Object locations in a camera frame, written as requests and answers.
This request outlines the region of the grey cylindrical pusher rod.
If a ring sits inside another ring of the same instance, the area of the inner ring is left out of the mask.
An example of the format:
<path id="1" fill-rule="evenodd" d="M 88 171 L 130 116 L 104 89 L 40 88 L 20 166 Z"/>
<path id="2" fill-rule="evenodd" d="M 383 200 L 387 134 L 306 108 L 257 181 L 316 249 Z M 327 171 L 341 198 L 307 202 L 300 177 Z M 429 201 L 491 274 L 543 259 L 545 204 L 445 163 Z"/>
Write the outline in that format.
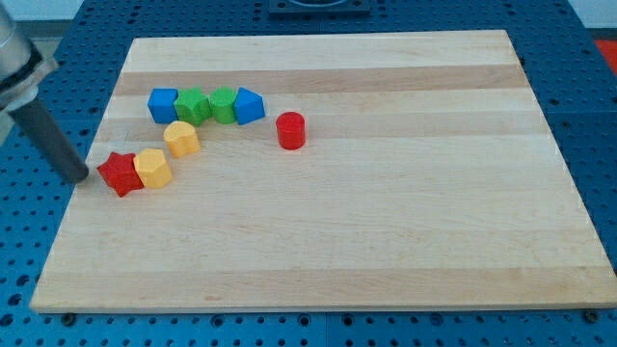
<path id="1" fill-rule="evenodd" d="M 41 100 L 35 97 L 8 114 L 64 182 L 78 183 L 88 176 L 85 160 Z"/>

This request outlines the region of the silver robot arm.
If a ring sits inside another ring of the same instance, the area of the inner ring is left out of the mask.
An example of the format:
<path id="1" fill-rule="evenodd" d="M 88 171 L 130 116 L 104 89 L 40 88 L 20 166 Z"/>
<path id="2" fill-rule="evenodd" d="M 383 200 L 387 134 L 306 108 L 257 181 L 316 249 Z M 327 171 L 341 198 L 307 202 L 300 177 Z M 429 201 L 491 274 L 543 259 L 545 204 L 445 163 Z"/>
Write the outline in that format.
<path id="1" fill-rule="evenodd" d="M 38 97 L 39 84 L 58 67 L 2 9 L 1 111 L 13 119 L 63 181 L 78 183 L 88 177 L 89 168 Z"/>

